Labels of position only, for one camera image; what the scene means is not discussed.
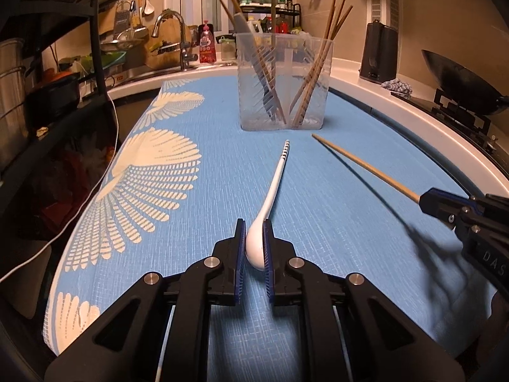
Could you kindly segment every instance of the white countertop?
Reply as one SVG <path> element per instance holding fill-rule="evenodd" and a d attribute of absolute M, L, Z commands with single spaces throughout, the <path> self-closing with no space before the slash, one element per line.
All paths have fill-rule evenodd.
<path fill-rule="evenodd" d="M 360 63 L 334 58 L 330 74 L 330 87 L 359 100 L 383 113 L 395 122 L 409 129 L 464 173 L 484 194 L 509 197 L 509 180 L 473 145 L 447 128 L 437 119 L 390 94 L 375 83 L 359 78 Z M 171 75 L 157 76 L 142 81 L 127 83 L 109 91 L 111 98 L 141 93 L 160 88 L 169 79 L 195 79 L 208 76 L 236 75 L 236 66 L 224 66 L 205 70 L 191 70 Z M 398 76 L 409 83 L 413 96 L 432 101 L 435 89 L 405 76 Z M 493 125 L 490 126 L 498 138 L 498 144 L 507 147 L 509 141 Z"/>

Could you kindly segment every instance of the wok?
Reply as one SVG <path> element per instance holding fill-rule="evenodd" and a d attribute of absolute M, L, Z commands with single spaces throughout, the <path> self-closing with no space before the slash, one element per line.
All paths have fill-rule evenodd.
<path fill-rule="evenodd" d="M 462 108 L 480 115 L 493 115 L 509 106 L 509 96 L 502 96 L 474 72 L 428 50 L 423 50 L 422 55 L 440 88 Z"/>

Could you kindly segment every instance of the faucet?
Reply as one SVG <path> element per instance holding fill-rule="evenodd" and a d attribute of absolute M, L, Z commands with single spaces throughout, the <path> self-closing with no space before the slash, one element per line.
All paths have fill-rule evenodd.
<path fill-rule="evenodd" d="M 180 24 L 180 70 L 184 71 L 189 68 L 190 61 L 198 60 L 198 55 L 196 54 L 187 54 L 187 49 L 191 47 L 191 44 L 186 42 L 186 25 L 184 23 L 184 18 L 182 15 L 174 10 L 166 9 L 164 10 L 156 19 L 156 23 L 154 25 L 154 31 L 152 32 L 152 37 L 159 37 L 159 27 L 161 26 L 161 22 L 166 18 L 176 18 Z"/>

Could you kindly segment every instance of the gas stove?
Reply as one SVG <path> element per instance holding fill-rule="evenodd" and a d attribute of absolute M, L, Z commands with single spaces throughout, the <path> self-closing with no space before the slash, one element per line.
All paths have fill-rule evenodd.
<path fill-rule="evenodd" d="M 391 92 L 391 95 L 406 101 L 454 130 L 482 152 L 509 179 L 509 154 L 497 145 L 495 136 L 488 136 L 491 124 L 489 118 L 458 106 L 440 89 L 436 90 L 432 102 L 401 93 Z"/>

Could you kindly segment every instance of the wooden chopstick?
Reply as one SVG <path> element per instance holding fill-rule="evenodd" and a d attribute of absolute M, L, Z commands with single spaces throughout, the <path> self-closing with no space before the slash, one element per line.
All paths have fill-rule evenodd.
<path fill-rule="evenodd" d="M 294 120 L 292 122 L 292 125 L 294 127 L 299 126 L 304 121 L 304 117 L 307 112 L 307 107 L 310 104 L 311 96 L 313 94 L 313 91 L 315 90 L 318 79 L 320 78 L 320 73 L 322 72 L 322 68 L 325 63 L 325 59 L 327 58 L 327 54 L 329 53 L 330 46 L 332 45 L 332 41 L 334 40 L 334 38 L 338 34 L 339 30 L 341 29 L 341 26 L 344 24 L 345 20 L 347 19 L 348 14 L 350 14 L 350 12 L 352 11 L 352 8 L 353 8 L 353 5 L 348 7 L 348 10 L 343 15 L 341 20 L 339 20 L 339 23 L 334 27 L 334 29 L 332 29 L 330 36 L 329 36 L 329 40 L 326 41 L 325 50 L 322 52 L 322 55 L 319 57 L 320 63 L 317 66 L 317 68 L 315 69 L 314 76 L 313 76 L 312 80 L 310 81 L 309 85 L 307 86 L 306 94 L 305 94 L 304 98 L 302 99 L 299 109 L 297 110 L 297 113 L 295 114 Z"/>
<path fill-rule="evenodd" d="M 334 32 L 332 33 L 332 39 L 334 40 L 334 38 L 338 35 L 339 33 L 339 30 L 341 29 L 341 26 L 343 26 L 345 20 L 347 19 L 348 17 L 348 14 L 350 14 L 350 11 L 352 11 L 352 8 L 353 8 L 353 5 L 351 5 L 350 7 L 348 7 L 346 13 L 343 15 L 343 17 L 341 17 L 341 20 L 339 20 L 338 24 L 336 25 L 336 27 L 334 28 Z"/>
<path fill-rule="evenodd" d="M 320 45 L 320 48 L 318 49 L 318 53 L 321 53 L 323 51 L 323 49 L 325 47 L 325 40 L 327 40 L 329 37 L 329 29 L 330 29 L 330 24 L 332 23 L 332 16 L 334 15 L 335 1 L 336 0 L 332 0 L 332 4 L 331 4 L 330 10 L 329 10 L 329 17 L 327 18 L 327 23 L 325 26 L 324 37 L 323 37 L 324 40 L 322 41 L 322 44 Z M 304 89 L 306 89 L 307 84 L 312 80 L 312 77 L 314 76 L 314 73 L 315 73 L 315 69 L 318 65 L 319 65 L 319 56 L 316 56 L 315 61 L 313 62 L 313 65 L 311 66 L 310 71 L 307 73 L 307 76 L 305 77 L 299 90 L 297 91 L 297 94 L 295 95 L 295 97 L 292 100 L 292 103 L 289 106 L 290 112 L 292 112 L 295 104 L 297 103 L 297 101 L 300 98 L 300 95 L 302 95 L 302 92 L 304 91 Z"/>
<path fill-rule="evenodd" d="M 276 0 L 270 0 L 270 16 L 271 16 L 271 24 L 272 24 L 272 36 L 271 36 L 271 44 L 272 44 L 272 65 L 271 65 L 271 74 L 274 79 L 274 86 L 276 85 Z"/>
<path fill-rule="evenodd" d="M 227 7 L 227 5 L 225 4 L 225 2 L 223 0 L 220 0 L 220 3 L 221 3 L 221 5 L 223 6 L 223 9 L 226 12 L 226 15 L 230 19 L 230 21 L 232 23 L 232 26 L 235 28 L 235 20 L 233 19 L 232 13 L 230 13 L 230 10 L 228 10 L 228 7 Z"/>
<path fill-rule="evenodd" d="M 332 26 L 332 18 L 334 16 L 334 11 L 335 11 L 335 3 L 336 3 L 336 0 L 332 0 L 332 5 L 331 5 L 330 11 L 329 11 L 329 17 L 327 19 L 327 25 L 325 26 L 324 38 L 322 40 L 322 44 L 320 45 L 320 50 L 318 52 L 318 56 L 315 59 L 314 67 L 312 68 L 311 80 L 306 87 L 304 97 L 302 98 L 299 108 L 297 109 L 297 113 L 295 114 L 295 116 L 293 118 L 293 121 L 292 121 L 293 127 L 297 127 L 297 126 L 301 125 L 304 120 L 304 116 L 306 114 L 307 107 L 309 106 L 313 90 L 315 89 L 316 82 L 318 81 L 318 78 L 320 77 L 320 72 L 322 71 L 323 63 L 325 62 L 325 57 L 327 56 L 327 53 L 329 51 L 331 42 L 328 39 L 329 39 L 329 35 L 330 35 L 330 29 Z"/>
<path fill-rule="evenodd" d="M 348 151 L 345 151 L 343 148 L 340 148 L 337 145 L 334 145 L 333 143 L 325 140 L 321 136 L 316 135 L 313 133 L 311 135 L 313 138 L 315 138 L 317 141 L 319 141 L 322 145 L 328 146 L 330 149 L 334 149 L 336 152 L 339 152 L 341 155 L 346 156 L 348 159 L 354 161 L 357 165 L 362 166 L 367 171 L 371 172 L 376 177 L 380 178 L 382 181 L 389 184 L 391 187 L 395 188 L 399 192 L 401 192 L 403 195 L 409 197 L 412 201 L 414 201 L 416 204 L 419 204 L 419 199 L 421 198 L 419 195 L 417 195 L 412 190 L 408 189 L 403 184 L 400 184 L 395 179 L 391 178 L 390 176 L 384 174 L 380 170 L 376 169 L 374 166 L 371 166 L 367 162 L 364 162 L 362 159 L 356 157 L 355 155 L 351 154 Z"/>
<path fill-rule="evenodd" d="M 235 13 L 242 12 L 242 8 L 240 8 L 239 2 L 237 0 L 231 0 L 233 4 L 233 8 L 235 8 Z"/>
<path fill-rule="evenodd" d="M 224 4 L 224 2 L 222 0 L 220 0 L 220 2 L 222 4 L 223 9 L 228 14 L 228 8 L 226 7 L 226 5 Z M 238 1 L 237 0 L 231 0 L 231 2 L 233 4 L 233 7 L 235 8 L 235 14 L 236 15 L 237 14 L 242 14 L 243 15 L 242 9 L 240 8 L 240 5 L 239 5 Z M 233 16 L 232 16 L 231 20 L 232 20 L 233 26 L 235 27 L 235 19 L 233 18 Z M 272 80 L 270 72 L 269 72 L 269 70 L 267 68 L 267 65 L 265 64 L 265 61 L 263 60 L 263 52 L 262 52 L 262 48 L 261 47 L 256 47 L 256 57 L 257 57 L 256 61 L 261 66 L 261 70 L 263 71 L 263 75 L 264 75 L 265 80 L 267 81 L 269 89 L 273 92 L 274 97 L 277 98 L 277 92 L 275 90 L 275 79 L 274 79 L 274 81 Z M 283 113 L 283 110 L 282 110 L 281 106 L 279 106 L 276 109 L 275 113 L 276 113 L 277 117 L 279 117 L 280 119 L 283 120 L 284 124 L 287 123 L 286 119 L 284 118 L 284 113 Z"/>
<path fill-rule="evenodd" d="M 343 11 L 344 6 L 345 6 L 345 0 L 342 0 L 341 6 L 339 6 L 339 10 L 336 11 L 336 15 L 334 16 L 334 20 L 332 22 L 332 30 L 335 30 L 336 27 L 338 26 L 339 16 L 341 15 L 341 13 Z"/>

